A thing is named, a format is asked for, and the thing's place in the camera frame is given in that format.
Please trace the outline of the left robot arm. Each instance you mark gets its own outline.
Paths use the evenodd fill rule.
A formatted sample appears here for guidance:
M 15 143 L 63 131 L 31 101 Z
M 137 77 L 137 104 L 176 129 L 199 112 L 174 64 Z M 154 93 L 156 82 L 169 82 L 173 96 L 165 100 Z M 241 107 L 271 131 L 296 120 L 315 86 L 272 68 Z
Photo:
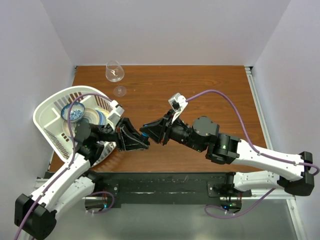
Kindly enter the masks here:
M 25 231 L 37 240 L 44 240 L 58 220 L 76 202 L 86 196 L 99 196 L 104 184 L 87 175 L 100 157 L 103 142 L 114 142 L 119 151 L 146 150 L 149 138 L 139 133 L 127 117 L 116 125 L 80 123 L 72 137 L 73 153 L 64 165 L 30 195 L 21 194 L 15 201 L 15 239 Z

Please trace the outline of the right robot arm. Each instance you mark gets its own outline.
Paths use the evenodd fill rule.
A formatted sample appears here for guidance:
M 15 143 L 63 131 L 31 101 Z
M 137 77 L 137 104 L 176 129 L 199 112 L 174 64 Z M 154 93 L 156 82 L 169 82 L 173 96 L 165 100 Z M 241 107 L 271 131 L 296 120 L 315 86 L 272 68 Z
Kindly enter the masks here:
M 220 126 L 201 116 L 192 125 L 174 117 L 169 111 L 162 118 L 146 123 L 140 131 L 155 143 L 166 145 L 173 140 L 197 152 L 206 152 L 206 159 L 219 165 L 246 165 L 257 172 L 236 172 L 223 183 L 223 192 L 230 197 L 253 189 L 283 189 L 295 196 L 310 196 L 314 176 L 310 173 L 312 154 L 288 154 L 263 147 L 250 146 L 243 139 L 220 133 Z

